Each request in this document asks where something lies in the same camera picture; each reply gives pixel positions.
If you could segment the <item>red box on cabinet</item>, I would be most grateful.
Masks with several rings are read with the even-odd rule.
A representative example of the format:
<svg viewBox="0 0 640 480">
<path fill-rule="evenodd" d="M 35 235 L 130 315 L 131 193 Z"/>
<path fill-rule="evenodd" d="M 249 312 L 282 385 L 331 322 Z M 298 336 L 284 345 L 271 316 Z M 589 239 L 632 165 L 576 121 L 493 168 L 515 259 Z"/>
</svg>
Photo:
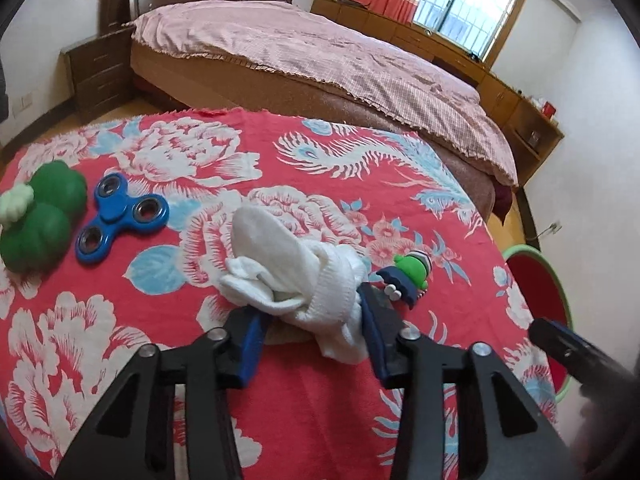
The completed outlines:
<svg viewBox="0 0 640 480">
<path fill-rule="evenodd" d="M 545 102 L 544 106 L 541 109 L 541 113 L 548 119 L 551 119 L 554 116 L 555 112 L 556 108 L 550 102 Z"/>
</svg>

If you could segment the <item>long wooden cabinet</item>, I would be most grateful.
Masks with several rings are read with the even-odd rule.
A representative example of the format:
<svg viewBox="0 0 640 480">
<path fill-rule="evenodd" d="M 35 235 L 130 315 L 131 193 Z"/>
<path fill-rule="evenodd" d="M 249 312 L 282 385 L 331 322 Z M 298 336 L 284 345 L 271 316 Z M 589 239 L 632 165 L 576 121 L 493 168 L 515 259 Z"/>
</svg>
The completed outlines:
<svg viewBox="0 0 640 480">
<path fill-rule="evenodd" d="M 367 36 L 387 41 L 466 82 L 478 91 L 480 105 L 500 128 L 506 125 L 518 108 L 520 96 L 493 75 L 482 62 L 439 36 L 428 34 L 423 28 L 397 23 L 359 4 L 341 0 L 314 0 L 310 12 Z"/>
</svg>

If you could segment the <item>green pumpkin toy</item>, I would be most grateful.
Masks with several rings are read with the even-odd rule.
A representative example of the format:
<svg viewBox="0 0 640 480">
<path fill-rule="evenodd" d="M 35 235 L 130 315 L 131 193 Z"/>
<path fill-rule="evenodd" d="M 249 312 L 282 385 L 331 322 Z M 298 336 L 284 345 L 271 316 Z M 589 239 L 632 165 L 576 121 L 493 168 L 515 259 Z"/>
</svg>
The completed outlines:
<svg viewBox="0 0 640 480">
<path fill-rule="evenodd" d="M 53 269 L 88 202 L 85 177 L 62 160 L 41 165 L 26 183 L 1 194 L 1 260 L 12 273 Z"/>
</svg>

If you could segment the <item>pink bed quilt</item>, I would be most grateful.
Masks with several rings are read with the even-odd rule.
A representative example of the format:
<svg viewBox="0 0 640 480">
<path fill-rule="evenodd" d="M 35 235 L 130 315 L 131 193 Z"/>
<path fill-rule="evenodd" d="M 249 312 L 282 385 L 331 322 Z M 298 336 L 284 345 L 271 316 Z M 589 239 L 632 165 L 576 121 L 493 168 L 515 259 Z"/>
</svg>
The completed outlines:
<svg viewBox="0 0 640 480">
<path fill-rule="evenodd" d="M 320 84 L 427 134 L 501 184 L 518 184 L 510 145 L 478 92 L 392 44 L 280 1 L 168 4 L 132 24 L 134 41 L 157 53 L 245 62 Z"/>
</svg>

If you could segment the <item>green blue toy figure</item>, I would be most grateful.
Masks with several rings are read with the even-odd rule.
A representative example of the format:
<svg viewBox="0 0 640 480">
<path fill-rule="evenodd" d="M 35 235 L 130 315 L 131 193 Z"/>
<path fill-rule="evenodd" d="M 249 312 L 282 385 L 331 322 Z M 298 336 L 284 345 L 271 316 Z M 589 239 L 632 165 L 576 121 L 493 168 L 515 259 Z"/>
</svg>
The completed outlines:
<svg viewBox="0 0 640 480">
<path fill-rule="evenodd" d="M 383 292 L 391 302 L 401 301 L 413 309 L 428 289 L 432 263 L 426 252 L 410 250 L 396 255 L 394 264 L 376 271 L 382 278 Z"/>
</svg>

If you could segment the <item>wooden corner shelf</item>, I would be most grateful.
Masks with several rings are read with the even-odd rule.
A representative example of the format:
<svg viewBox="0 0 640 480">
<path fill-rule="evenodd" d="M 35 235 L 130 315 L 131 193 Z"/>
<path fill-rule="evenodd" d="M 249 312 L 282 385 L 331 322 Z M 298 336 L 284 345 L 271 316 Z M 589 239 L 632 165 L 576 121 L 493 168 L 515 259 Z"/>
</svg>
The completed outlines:
<svg viewBox="0 0 640 480">
<path fill-rule="evenodd" d="M 564 134 L 534 104 L 520 99 L 502 127 L 510 144 L 522 188 L 564 139 Z"/>
</svg>

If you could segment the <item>blue fidget spinner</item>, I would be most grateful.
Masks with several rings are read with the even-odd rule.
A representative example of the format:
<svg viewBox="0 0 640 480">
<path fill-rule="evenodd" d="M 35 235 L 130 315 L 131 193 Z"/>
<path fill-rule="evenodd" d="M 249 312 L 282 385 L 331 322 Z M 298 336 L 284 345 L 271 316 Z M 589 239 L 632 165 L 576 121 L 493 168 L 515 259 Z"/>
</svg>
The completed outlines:
<svg viewBox="0 0 640 480">
<path fill-rule="evenodd" d="M 167 200 L 153 193 L 131 196 L 127 179 L 118 172 L 99 180 L 93 198 L 96 215 L 82 227 L 75 242 L 75 256 L 83 266 L 102 262 L 122 232 L 152 234 L 167 226 Z"/>
</svg>

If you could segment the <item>bed base brown cover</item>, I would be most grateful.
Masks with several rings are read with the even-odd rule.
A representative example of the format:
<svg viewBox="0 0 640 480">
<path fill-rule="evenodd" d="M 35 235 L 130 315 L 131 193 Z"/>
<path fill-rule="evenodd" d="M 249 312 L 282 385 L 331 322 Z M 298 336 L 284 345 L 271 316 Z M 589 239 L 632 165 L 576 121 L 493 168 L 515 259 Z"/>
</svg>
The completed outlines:
<svg viewBox="0 0 640 480">
<path fill-rule="evenodd" d="M 391 132 L 406 128 L 340 90 L 241 62 L 174 58 L 134 42 L 130 66 L 136 88 L 163 110 L 243 107 Z"/>
</svg>

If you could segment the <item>window with bars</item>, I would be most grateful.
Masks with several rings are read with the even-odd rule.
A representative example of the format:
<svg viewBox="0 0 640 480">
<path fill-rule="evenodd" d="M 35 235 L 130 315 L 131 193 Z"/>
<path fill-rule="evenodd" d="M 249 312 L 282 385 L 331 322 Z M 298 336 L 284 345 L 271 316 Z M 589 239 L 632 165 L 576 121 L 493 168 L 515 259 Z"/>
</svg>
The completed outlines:
<svg viewBox="0 0 640 480">
<path fill-rule="evenodd" d="M 418 0 L 412 22 L 493 66 L 525 0 Z"/>
</svg>

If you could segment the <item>wall power socket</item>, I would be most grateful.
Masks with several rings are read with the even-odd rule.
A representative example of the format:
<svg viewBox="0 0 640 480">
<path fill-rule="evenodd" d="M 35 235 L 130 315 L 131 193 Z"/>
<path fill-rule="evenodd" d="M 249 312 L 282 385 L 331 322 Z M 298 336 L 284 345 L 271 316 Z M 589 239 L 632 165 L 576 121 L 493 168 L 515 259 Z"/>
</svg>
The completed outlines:
<svg viewBox="0 0 640 480">
<path fill-rule="evenodd" d="M 550 226 L 548 227 L 547 232 L 548 232 L 549 234 L 555 234 L 555 233 L 559 232 L 559 230 L 560 230 L 560 229 L 562 229 L 562 224 L 561 224 L 561 222 L 559 222 L 559 221 L 555 221 L 555 222 L 552 222 L 552 223 L 550 224 Z"/>
</svg>

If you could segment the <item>red floral tablecloth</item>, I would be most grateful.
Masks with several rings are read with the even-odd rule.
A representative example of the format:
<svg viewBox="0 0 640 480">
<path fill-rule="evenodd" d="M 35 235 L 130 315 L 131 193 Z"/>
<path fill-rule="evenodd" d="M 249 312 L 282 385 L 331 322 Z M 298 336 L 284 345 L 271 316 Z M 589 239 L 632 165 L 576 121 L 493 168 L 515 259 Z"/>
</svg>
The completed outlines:
<svg viewBox="0 0 640 480">
<path fill-rule="evenodd" d="M 119 172 L 169 217 L 97 266 L 66 256 L 47 275 L 1 275 L 1 417 L 48 474 L 137 349 L 186 344 L 247 300 L 274 317 L 256 378 L 231 399 L 247 478 L 386 478 L 404 395 L 364 359 L 356 288 L 414 250 L 432 270 L 407 322 L 442 344 L 488 342 L 555 419 L 518 284 L 416 134 L 240 108 L 140 116 L 30 144 L 2 188 L 56 160 L 89 184 Z"/>
</svg>

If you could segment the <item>white sock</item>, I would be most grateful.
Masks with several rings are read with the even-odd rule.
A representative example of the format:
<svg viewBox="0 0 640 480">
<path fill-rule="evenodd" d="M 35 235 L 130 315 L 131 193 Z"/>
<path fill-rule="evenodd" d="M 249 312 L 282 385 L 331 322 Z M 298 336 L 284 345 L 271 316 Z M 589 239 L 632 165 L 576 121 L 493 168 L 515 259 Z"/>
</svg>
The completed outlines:
<svg viewBox="0 0 640 480">
<path fill-rule="evenodd" d="M 368 270 L 355 248 L 300 238 L 258 206 L 235 211 L 231 246 L 224 298 L 313 334 L 326 358 L 355 365 L 368 356 L 357 292 Z"/>
</svg>

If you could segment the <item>dark wooden nightstand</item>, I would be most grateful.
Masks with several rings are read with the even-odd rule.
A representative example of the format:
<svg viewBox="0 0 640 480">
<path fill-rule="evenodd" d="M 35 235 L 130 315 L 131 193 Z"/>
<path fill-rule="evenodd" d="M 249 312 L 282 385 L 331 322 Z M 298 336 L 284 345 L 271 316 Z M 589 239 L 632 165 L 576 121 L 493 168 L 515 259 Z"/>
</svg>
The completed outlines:
<svg viewBox="0 0 640 480">
<path fill-rule="evenodd" d="M 132 100 L 132 26 L 72 44 L 61 52 L 76 113 L 84 124 Z"/>
</svg>

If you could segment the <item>red bin with green rim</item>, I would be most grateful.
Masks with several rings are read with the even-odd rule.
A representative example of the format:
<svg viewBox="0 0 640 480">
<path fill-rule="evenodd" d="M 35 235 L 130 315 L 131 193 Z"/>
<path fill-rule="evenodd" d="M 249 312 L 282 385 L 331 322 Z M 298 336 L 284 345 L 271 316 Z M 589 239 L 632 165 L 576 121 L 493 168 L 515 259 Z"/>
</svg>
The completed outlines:
<svg viewBox="0 0 640 480">
<path fill-rule="evenodd" d="M 503 291 L 508 297 L 506 313 L 526 328 L 537 318 L 572 328 L 570 305 L 563 286 L 542 253 L 529 245 L 516 245 L 503 253 L 512 281 Z M 504 349 L 506 362 L 521 378 L 540 406 L 550 408 L 563 399 L 570 378 L 564 367 L 544 354 L 527 338 L 515 349 Z"/>
</svg>

